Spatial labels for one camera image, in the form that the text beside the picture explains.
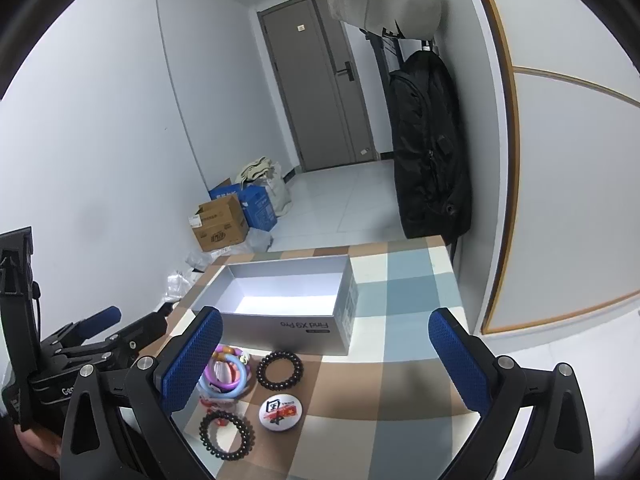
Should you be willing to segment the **person's left hand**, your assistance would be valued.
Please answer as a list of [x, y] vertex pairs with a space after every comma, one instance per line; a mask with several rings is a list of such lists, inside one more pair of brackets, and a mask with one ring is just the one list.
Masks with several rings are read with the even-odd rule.
[[15, 425], [14, 430], [23, 450], [38, 466], [47, 470], [58, 468], [62, 452], [59, 436], [41, 427], [23, 431], [20, 425]]

